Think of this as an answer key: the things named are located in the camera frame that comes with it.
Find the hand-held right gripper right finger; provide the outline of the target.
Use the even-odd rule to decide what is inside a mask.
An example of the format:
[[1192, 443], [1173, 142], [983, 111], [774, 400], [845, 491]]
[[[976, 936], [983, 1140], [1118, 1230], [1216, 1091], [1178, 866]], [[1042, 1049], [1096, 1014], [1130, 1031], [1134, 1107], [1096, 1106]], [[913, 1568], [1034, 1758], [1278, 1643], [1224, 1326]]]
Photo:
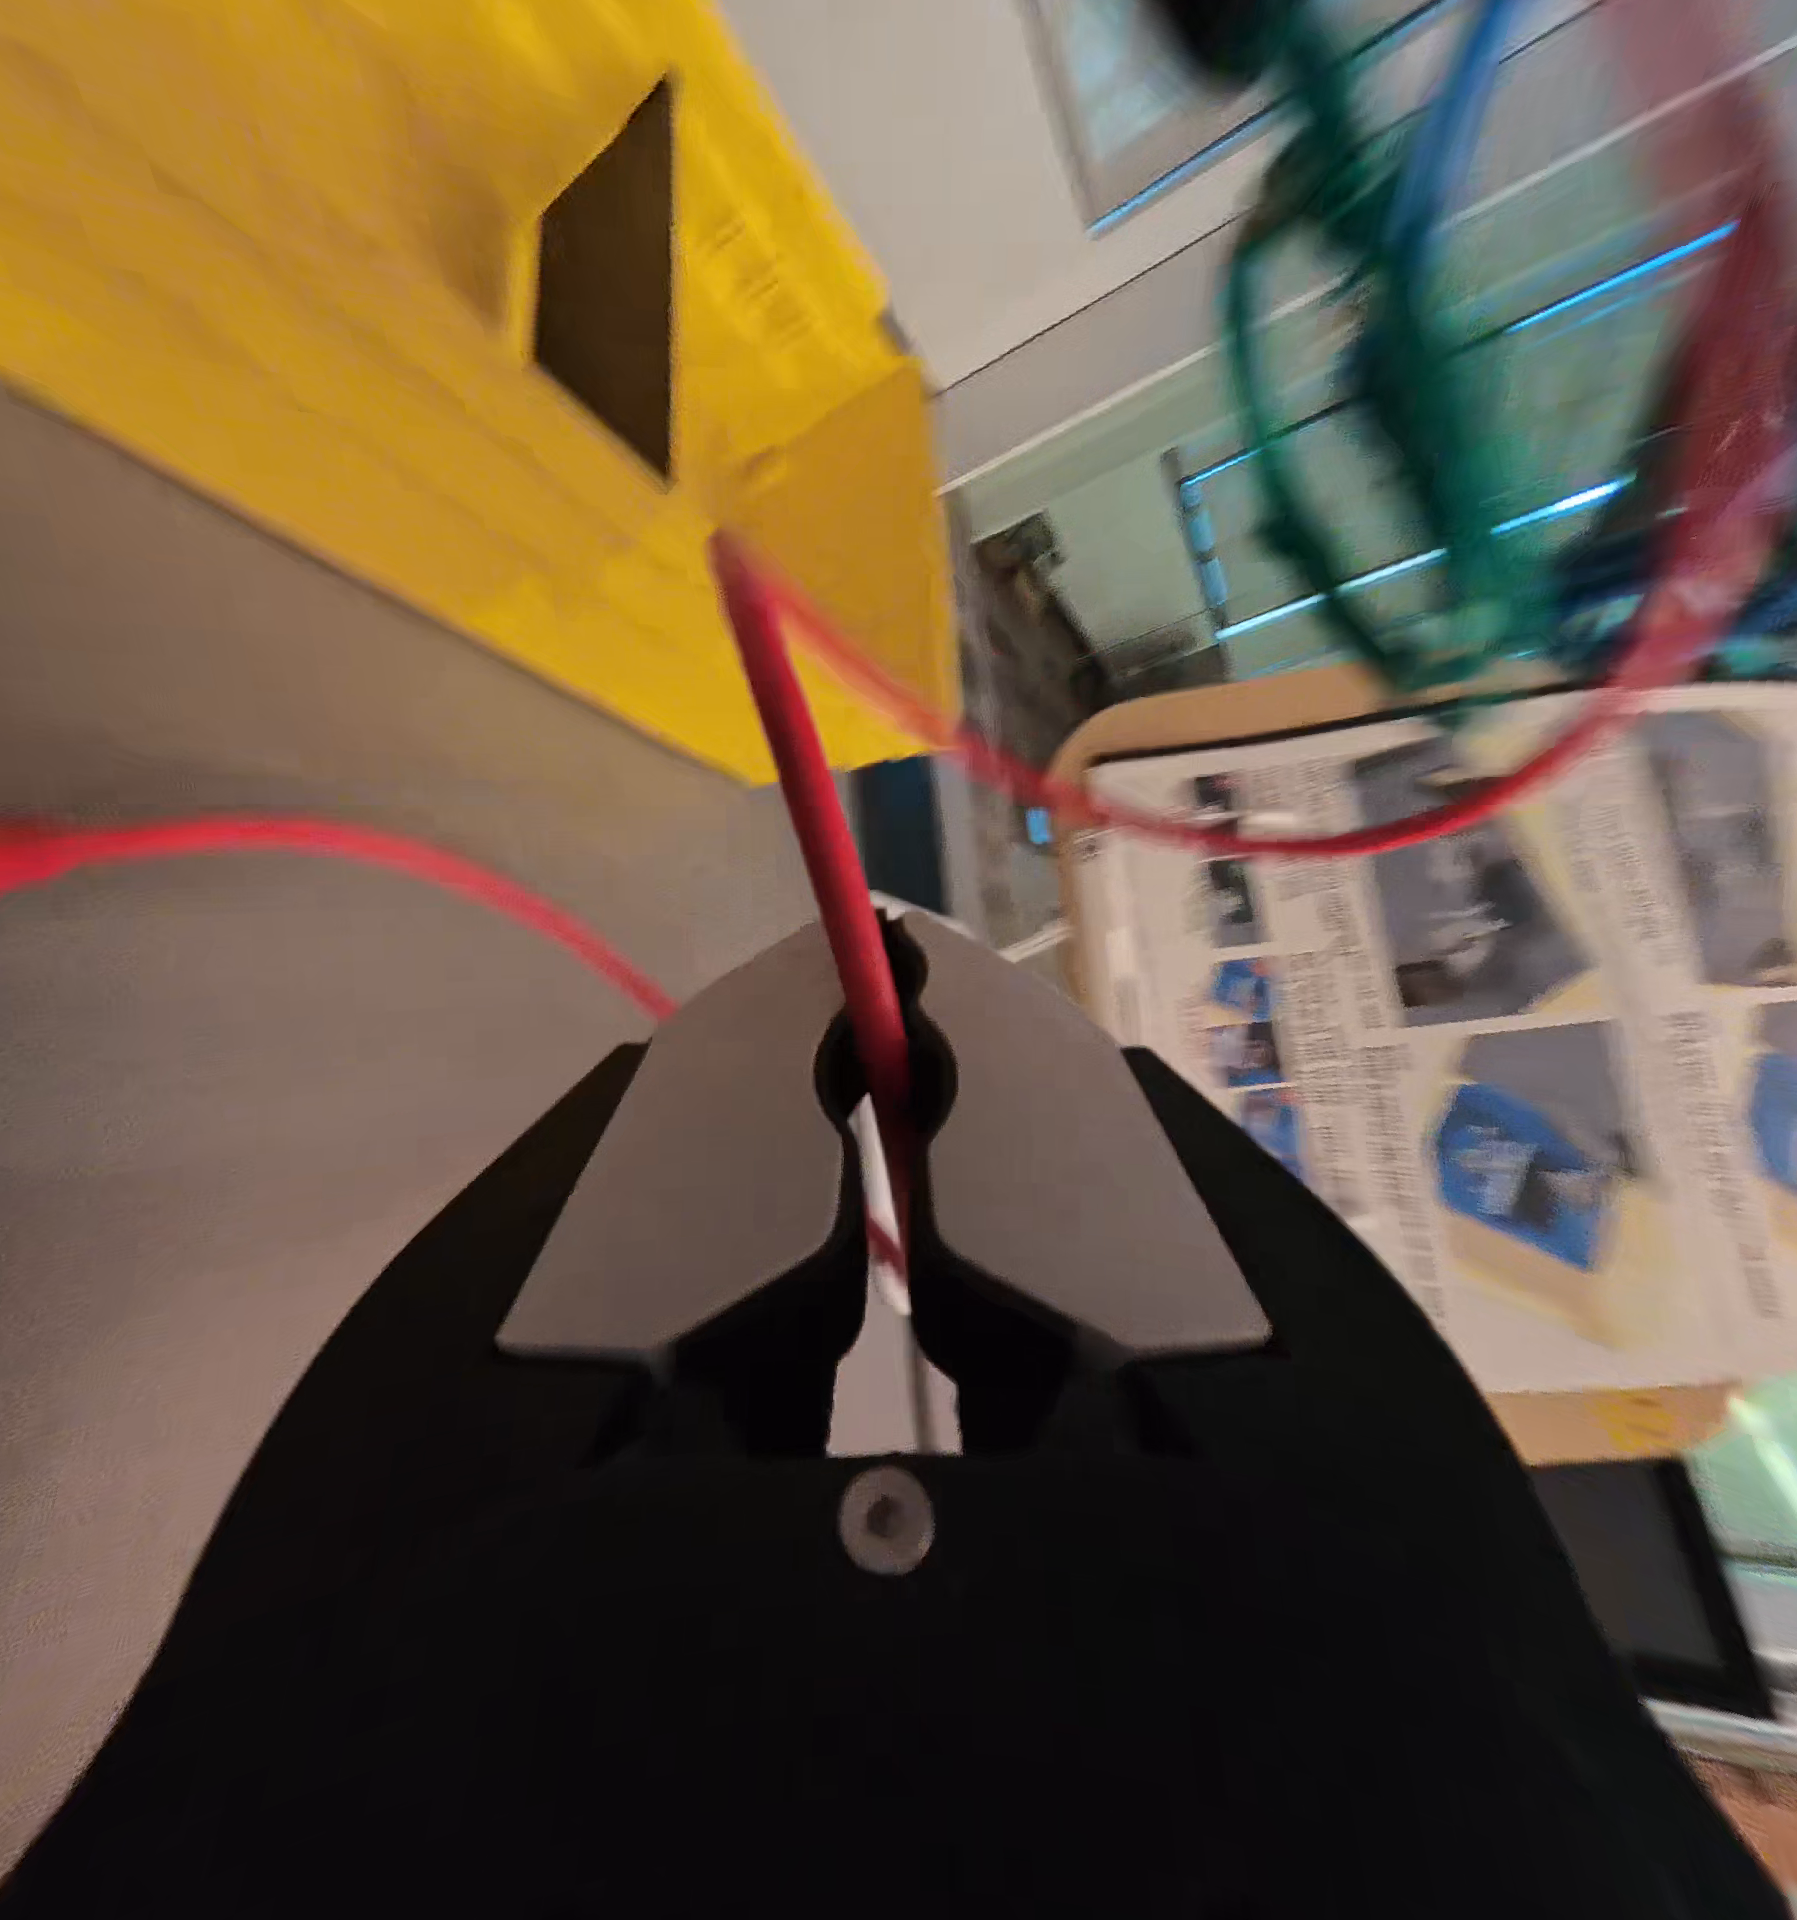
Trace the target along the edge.
[[932, 1143], [949, 1252], [1118, 1355], [1233, 1355], [1270, 1319], [1114, 1038], [1037, 973], [909, 913], [957, 1089]]

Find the black bin divider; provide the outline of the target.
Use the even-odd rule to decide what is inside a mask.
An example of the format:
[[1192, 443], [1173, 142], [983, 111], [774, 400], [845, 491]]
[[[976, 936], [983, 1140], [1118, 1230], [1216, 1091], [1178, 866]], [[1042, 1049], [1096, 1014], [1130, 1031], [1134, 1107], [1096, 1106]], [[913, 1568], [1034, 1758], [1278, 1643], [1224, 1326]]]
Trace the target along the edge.
[[539, 222], [536, 370], [673, 480], [676, 131], [661, 79]]

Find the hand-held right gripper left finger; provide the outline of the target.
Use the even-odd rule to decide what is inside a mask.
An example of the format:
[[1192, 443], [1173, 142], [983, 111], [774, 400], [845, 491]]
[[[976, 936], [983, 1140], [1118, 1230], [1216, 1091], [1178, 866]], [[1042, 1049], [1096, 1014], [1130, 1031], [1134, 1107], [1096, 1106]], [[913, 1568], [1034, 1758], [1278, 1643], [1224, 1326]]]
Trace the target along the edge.
[[496, 1344], [661, 1357], [817, 1256], [858, 1212], [817, 1056], [841, 991], [812, 923], [652, 1035]]

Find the yellow plastic bin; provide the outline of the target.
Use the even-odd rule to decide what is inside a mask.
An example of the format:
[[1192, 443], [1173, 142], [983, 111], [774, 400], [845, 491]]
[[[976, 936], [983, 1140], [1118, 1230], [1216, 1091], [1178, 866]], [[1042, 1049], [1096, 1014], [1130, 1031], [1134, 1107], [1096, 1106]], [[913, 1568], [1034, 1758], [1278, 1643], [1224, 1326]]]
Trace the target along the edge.
[[[671, 465], [536, 361], [541, 225], [671, 106]], [[709, 543], [836, 764], [963, 704], [925, 371], [715, 4], [0, 1], [0, 377], [695, 760], [766, 741]]]

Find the black flat screen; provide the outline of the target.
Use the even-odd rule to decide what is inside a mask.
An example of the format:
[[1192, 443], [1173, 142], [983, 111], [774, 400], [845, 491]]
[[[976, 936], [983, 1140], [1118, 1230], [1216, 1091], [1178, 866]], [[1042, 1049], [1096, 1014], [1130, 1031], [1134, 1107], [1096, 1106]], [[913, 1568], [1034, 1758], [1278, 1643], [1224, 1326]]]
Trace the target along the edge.
[[1772, 1723], [1771, 1685], [1685, 1464], [1561, 1463], [1529, 1477], [1638, 1693]]

